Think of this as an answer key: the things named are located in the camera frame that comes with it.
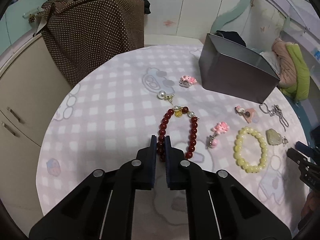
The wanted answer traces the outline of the right hand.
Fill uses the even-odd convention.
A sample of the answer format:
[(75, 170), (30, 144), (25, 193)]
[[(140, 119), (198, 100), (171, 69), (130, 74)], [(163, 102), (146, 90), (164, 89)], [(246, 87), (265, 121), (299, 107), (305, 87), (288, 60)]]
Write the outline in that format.
[(311, 191), (306, 199), (306, 202), (301, 211), (301, 218), (304, 218), (308, 213), (314, 212), (320, 204), (319, 192)]

